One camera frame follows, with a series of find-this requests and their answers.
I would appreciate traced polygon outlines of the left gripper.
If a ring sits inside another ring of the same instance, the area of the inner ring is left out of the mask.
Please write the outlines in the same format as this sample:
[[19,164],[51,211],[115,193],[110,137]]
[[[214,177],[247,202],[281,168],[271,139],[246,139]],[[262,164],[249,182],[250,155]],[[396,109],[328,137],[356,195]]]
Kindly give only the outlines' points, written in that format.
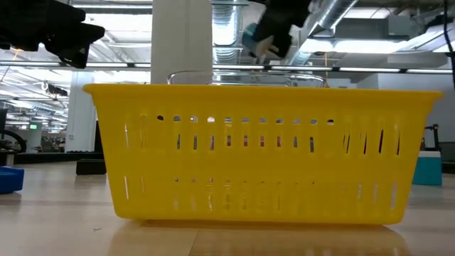
[[90,45],[105,29],[82,23],[86,12],[56,0],[1,0],[1,49],[37,51],[44,25],[62,26],[45,37],[45,49],[74,68],[85,69]]

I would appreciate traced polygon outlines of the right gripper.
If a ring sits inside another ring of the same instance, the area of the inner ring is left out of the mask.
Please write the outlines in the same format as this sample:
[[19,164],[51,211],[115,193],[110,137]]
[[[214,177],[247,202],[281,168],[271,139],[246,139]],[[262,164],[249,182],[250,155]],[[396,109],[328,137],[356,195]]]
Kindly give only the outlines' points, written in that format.
[[254,41],[263,41],[274,36],[272,52],[279,58],[285,58],[289,52],[292,36],[289,34],[292,26],[304,25],[309,16],[312,0],[266,0],[266,9],[259,20]]

